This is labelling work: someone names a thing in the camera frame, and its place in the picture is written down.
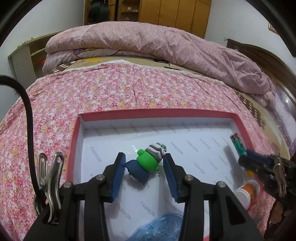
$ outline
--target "floral pattern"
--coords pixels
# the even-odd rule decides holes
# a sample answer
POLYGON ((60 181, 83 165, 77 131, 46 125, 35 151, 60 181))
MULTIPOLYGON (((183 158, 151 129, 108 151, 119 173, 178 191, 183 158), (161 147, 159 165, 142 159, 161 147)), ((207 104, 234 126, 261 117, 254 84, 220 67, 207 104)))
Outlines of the floral pattern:
MULTIPOLYGON (((237 113, 256 151, 272 152, 271 145, 235 92, 221 81, 135 64, 106 63, 58 72, 38 79, 28 89, 34 118, 35 164, 39 153, 49 158, 68 151, 77 114, 136 108, 195 108, 237 113)), ((26 114, 21 99, 0 125, 0 223, 13 240, 22 240, 36 219, 27 154, 26 114)), ((263 193, 250 215, 263 217, 261 233, 273 198, 263 193)))

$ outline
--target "toy ear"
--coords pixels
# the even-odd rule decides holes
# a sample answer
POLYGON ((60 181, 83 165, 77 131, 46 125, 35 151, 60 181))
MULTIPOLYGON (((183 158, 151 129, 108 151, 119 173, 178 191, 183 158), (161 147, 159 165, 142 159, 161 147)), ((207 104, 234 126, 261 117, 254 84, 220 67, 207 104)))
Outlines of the toy ear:
POLYGON ((142 155, 144 153, 144 150, 143 149, 139 149, 138 150, 138 152, 137 152, 137 154, 140 156, 140 155, 142 155))

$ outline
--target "metal clip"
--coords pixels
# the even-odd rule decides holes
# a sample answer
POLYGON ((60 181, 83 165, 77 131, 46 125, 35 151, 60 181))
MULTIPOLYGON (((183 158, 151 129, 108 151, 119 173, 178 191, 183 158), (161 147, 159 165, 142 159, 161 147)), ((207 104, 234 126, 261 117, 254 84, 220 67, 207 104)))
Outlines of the metal clip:
MULTIPOLYGON (((39 155, 37 180, 39 188, 44 192, 48 200, 48 205, 50 208, 50 214, 47 221, 48 223, 55 222, 59 218, 59 213, 62 206, 59 198, 59 182, 61 179, 64 160, 63 154, 61 152, 57 152, 54 155, 52 166, 48 171, 47 156, 44 153, 39 155)), ((36 199, 36 196, 34 197, 34 209, 37 215, 39 215, 42 210, 36 199)))
POLYGON ((276 157, 274 160, 274 174, 279 187, 279 197, 284 198, 287 194, 287 181, 283 162, 280 157, 276 157))

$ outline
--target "black cable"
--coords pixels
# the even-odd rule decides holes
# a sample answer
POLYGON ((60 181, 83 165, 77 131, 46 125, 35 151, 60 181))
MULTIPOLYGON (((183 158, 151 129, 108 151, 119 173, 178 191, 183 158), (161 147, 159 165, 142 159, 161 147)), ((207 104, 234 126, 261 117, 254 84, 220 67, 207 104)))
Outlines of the black cable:
POLYGON ((30 103, 29 96, 27 95, 26 90, 22 87, 22 85, 14 80, 13 78, 5 75, 0 75, 0 85, 9 86, 15 91, 17 91, 24 102, 24 106, 26 109, 27 115, 27 137, 28 137, 28 156, 29 156, 29 168, 30 168, 30 176, 33 185, 33 189, 35 191, 36 197, 42 207, 45 207, 44 202, 44 194, 40 191, 36 171, 35 171, 35 162, 34 162, 34 142, 33 142, 33 113, 32 107, 30 103))

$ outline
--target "box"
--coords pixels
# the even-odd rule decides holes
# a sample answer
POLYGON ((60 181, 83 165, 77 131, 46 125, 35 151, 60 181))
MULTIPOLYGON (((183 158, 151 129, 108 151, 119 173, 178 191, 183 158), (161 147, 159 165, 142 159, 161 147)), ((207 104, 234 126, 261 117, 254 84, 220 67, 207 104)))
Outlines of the box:
MULTIPOLYGON (((224 181, 233 191, 244 183, 245 172, 230 140, 237 132, 246 148, 254 150, 250 137, 234 113, 192 109, 134 109, 80 114, 69 152, 67 181, 89 181, 114 163, 118 152, 126 161, 137 150, 160 142, 174 162, 202 182, 224 181)), ((209 234, 209 207, 205 202, 205 237, 209 234)), ((127 170, 121 190, 112 204, 105 204, 110 240, 126 240, 137 228, 165 213, 183 215, 184 204, 171 197, 162 161, 160 174, 150 173, 147 184, 132 179, 127 170)), ((83 234, 83 204, 80 234, 83 234)))

